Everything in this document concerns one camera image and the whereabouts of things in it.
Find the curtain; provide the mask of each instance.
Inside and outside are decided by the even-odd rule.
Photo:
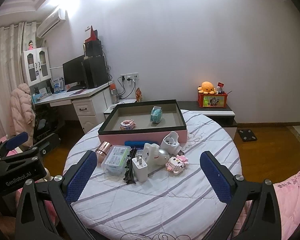
[[[10,134],[11,92],[23,83],[21,53],[28,43],[35,46],[36,22],[19,23],[18,27],[0,28],[0,137]]]

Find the white wall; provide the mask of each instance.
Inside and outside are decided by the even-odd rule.
[[[93,25],[114,79],[138,72],[146,100],[196,100],[203,81],[223,82],[237,122],[300,122],[300,14],[290,0],[68,0],[66,8],[69,21],[46,38],[52,67],[83,54]]]

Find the rose gold cup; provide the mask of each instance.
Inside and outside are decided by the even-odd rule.
[[[98,163],[103,162],[110,148],[111,144],[108,142],[103,142],[99,145],[99,147],[95,151],[95,153],[97,154]]]

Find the orange plush octopus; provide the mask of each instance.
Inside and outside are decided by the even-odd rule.
[[[210,83],[210,82],[203,82],[201,84],[201,87],[198,87],[198,91],[200,94],[211,94],[214,95],[217,93],[216,89],[214,88],[214,86]]]

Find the white tablecloth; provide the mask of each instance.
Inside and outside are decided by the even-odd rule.
[[[200,168],[199,158],[209,150],[232,174],[242,174],[239,153],[231,137],[203,114],[181,110],[188,141],[182,144],[189,165],[179,175],[164,167],[152,171],[144,183],[127,185],[109,177],[100,165],[72,207],[87,228],[109,239],[201,239],[225,207]],[[64,172],[87,150],[100,144],[98,125],[71,149]]]

